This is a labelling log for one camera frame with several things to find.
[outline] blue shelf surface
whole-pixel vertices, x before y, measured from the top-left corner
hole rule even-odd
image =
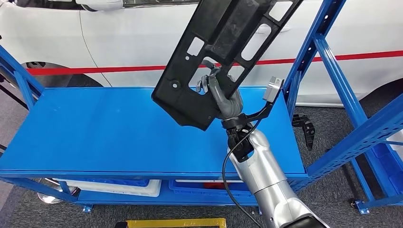
[[[3,177],[221,178],[227,136],[179,126],[151,100],[153,88],[46,88],[0,159]],[[244,112],[262,108],[265,88],[240,89]],[[307,177],[281,94],[263,131],[289,179]],[[232,164],[227,176],[239,180]]]
[[[243,206],[257,206],[254,197],[238,197],[237,201]],[[198,205],[198,206],[228,206],[234,205],[228,196],[207,196],[176,194],[169,189],[168,180],[161,183],[158,197],[133,196],[124,194],[105,193],[97,191],[81,191],[76,204],[133,204],[133,205]]]

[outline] red stripe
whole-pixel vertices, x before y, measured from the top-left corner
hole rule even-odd
[[[386,58],[386,57],[403,57],[403,50],[339,55],[336,56],[336,59],[353,60],[353,59]],[[284,64],[284,63],[293,63],[294,61],[295,61],[294,58],[269,59],[269,60],[260,60],[257,62],[256,65]],[[313,59],[313,62],[318,61],[322,61],[322,59],[320,57],[315,57]],[[32,68],[27,70],[33,76],[45,76],[45,75],[74,75],[74,74],[91,74],[91,73],[164,70],[165,67],[166,66],[123,66],[123,67],[42,68],[42,69]]]

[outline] black cable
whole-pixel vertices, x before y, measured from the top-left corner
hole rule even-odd
[[[237,200],[234,198],[233,194],[231,193],[230,189],[228,188],[228,183],[227,183],[227,179],[225,178],[225,166],[227,165],[227,161],[228,158],[230,157],[230,155],[234,152],[235,148],[237,148],[245,139],[247,139],[249,137],[249,135],[257,128],[257,126],[259,125],[259,123],[262,121],[262,119],[258,120],[255,124],[255,126],[253,126],[249,132],[245,135],[245,137],[243,137],[231,150],[230,152],[228,152],[227,156],[224,159],[224,163],[222,164],[222,182],[224,183],[224,187],[225,190],[227,191],[229,197],[231,198],[232,202],[235,203],[235,205],[237,205],[237,207],[243,212],[245,213],[258,227],[263,228],[262,225],[259,224],[259,222],[256,221],[256,219],[254,217],[252,217],[247,211],[245,211],[244,208],[242,208],[242,206],[237,202]]]

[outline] car body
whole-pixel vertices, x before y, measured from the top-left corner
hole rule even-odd
[[[247,76],[244,86],[265,86],[271,76],[287,77],[321,3],[302,2],[259,65]],[[287,1],[277,4],[275,14],[288,8]],[[196,6],[123,4],[121,9],[91,12],[24,8],[3,2],[0,45],[21,64],[45,62],[48,66],[87,70],[138,67],[129,72],[86,75],[102,86],[155,86]],[[341,56],[339,64],[358,99],[403,78],[402,11],[403,2],[399,0],[347,0],[327,36],[334,54]],[[267,33],[267,28],[260,27],[252,46],[259,45]],[[230,73],[236,75],[240,71],[234,68]],[[190,85],[196,85],[206,73],[206,68],[200,68]],[[311,64],[300,85],[297,104],[341,104],[322,63]]]

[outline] lower shelf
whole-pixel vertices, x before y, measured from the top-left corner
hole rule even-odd
[[[239,197],[237,201],[243,206],[257,206],[254,197]],[[198,205],[230,206],[234,205],[227,196],[205,196],[176,194],[169,189],[169,181],[163,180],[158,197],[144,197],[95,191],[81,191],[76,204],[132,204],[132,205]]]

